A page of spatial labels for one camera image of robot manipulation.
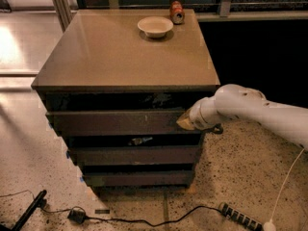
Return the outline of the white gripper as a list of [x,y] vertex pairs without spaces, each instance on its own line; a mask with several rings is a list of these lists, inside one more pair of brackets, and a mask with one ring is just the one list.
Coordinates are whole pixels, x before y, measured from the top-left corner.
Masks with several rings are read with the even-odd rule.
[[185,130],[207,130],[223,122],[213,97],[198,100],[179,116],[176,123]]

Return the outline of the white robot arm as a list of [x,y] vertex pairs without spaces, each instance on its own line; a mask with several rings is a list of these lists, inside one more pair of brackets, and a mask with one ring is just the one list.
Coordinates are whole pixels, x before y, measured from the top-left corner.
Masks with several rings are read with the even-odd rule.
[[212,97],[199,99],[177,124],[186,130],[207,130],[235,119],[258,122],[308,150],[308,109],[269,101],[260,91],[239,85],[222,86]]

